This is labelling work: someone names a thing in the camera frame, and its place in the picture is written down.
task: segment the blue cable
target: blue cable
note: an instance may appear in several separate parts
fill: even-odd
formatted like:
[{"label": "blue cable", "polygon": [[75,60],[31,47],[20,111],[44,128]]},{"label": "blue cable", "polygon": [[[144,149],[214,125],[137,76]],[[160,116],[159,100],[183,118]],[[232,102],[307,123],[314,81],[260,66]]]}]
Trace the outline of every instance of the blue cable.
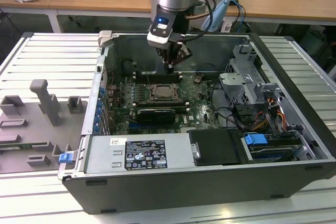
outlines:
[{"label": "blue cable", "polygon": [[239,27],[238,27],[238,30],[237,30],[237,33],[239,32],[239,30],[240,30],[240,28],[241,28],[241,26],[242,26],[242,24],[243,24],[243,20],[244,20],[244,12],[243,12],[243,9],[242,9],[242,6],[240,5],[240,4],[238,4],[238,2],[237,1],[235,1],[235,0],[231,0],[233,3],[235,3],[236,4],[236,6],[239,8],[239,10],[240,10],[240,13],[242,14],[242,16],[241,16],[241,20],[240,20],[240,25],[239,25]]},{"label": "blue cable", "polygon": [[241,8],[240,5],[239,5],[239,9],[240,9],[240,12],[242,13],[242,19],[241,19],[241,21],[240,21],[240,25],[239,25],[239,27],[238,27],[237,33],[239,32],[239,30],[240,30],[240,28],[241,28],[241,26],[242,26],[242,24],[243,24],[243,20],[244,20],[244,12],[243,12],[243,9]]}]

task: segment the motherboard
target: motherboard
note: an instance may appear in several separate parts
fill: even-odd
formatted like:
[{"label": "motherboard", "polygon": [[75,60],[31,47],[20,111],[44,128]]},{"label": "motherboard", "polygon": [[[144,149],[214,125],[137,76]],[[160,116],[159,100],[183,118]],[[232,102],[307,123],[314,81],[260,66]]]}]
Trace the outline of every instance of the motherboard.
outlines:
[{"label": "motherboard", "polygon": [[200,73],[115,76],[108,85],[111,133],[186,133],[218,129],[211,106],[213,80]]}]

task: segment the power supply label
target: power supply label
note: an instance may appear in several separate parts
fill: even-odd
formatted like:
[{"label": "power supply label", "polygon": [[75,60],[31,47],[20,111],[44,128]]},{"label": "power supply label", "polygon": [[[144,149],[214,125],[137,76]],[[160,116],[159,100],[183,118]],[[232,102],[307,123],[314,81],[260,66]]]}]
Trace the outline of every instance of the power supply label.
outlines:
[{"label": "power supply label", "polygon": [[161,168],[167,168],[167,155],[164,140],[126,142],[126,170]]}]

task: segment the wooden desk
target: wooden desk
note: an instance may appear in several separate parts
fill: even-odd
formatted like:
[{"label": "wooden desk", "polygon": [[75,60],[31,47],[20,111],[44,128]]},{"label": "wooden desk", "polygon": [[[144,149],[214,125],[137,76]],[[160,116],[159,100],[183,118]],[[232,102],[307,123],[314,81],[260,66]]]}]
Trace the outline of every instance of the wooden desk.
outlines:
[{"label": "wooden desk", "polygon": [[[286,24],[336,25],[336,0],[239,0],[246,21]],[[39,13],[49,16],[54,32],[61,32],[57,15],[150,17],[151,0],[38,0],[20,4],[0,0],[5,12]],[[227,20],[237,16],[230,6]]]},{"label": "wooden desk", "polygon": [[336,0],[239,0],[247,20],[287,19],[293,23],[311,21],[336,23]]}]

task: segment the metal slotted table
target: metal slotted table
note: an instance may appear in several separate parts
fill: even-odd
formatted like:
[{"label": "metal slotted table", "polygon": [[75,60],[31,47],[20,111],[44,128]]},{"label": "metal slotted table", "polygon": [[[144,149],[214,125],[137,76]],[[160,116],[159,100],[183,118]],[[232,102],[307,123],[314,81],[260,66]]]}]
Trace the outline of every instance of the metal slotted table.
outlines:
[{"label": "metal slotted table", "polygon": [[[293,82],[336,134],[336,86],[294,42],[261,37]],[[22,38],[0,67],[0,98],[19,94],[36,101],[33,79],[47,79],[59,101],[69,95],[88,100],[100,53],[98,34],[34,34]],[[335,223],[336,177],[319,180],[287,199],[91,216],[68,193],[57,171],[0,175],[0,222],[46,223]]]}]

